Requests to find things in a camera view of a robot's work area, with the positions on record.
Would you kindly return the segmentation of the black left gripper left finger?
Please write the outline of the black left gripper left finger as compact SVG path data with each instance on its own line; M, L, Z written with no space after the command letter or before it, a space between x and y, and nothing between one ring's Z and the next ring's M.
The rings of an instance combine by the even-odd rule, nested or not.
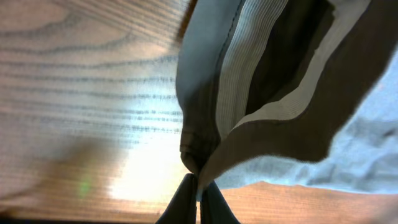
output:
M197 179L186 174L164 213L155 224L196 224Z

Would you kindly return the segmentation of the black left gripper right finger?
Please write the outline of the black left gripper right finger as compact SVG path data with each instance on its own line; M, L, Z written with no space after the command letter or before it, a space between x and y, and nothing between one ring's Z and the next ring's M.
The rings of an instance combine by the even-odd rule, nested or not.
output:
M202 193L201 224L239 224L215 182Z

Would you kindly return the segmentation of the grey shorts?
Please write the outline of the grey shorts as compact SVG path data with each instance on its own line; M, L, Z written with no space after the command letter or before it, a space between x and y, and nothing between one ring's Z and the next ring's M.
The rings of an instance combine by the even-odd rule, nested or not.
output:
M397 193L397 2L198 0L178 59L198 198L256 182Z

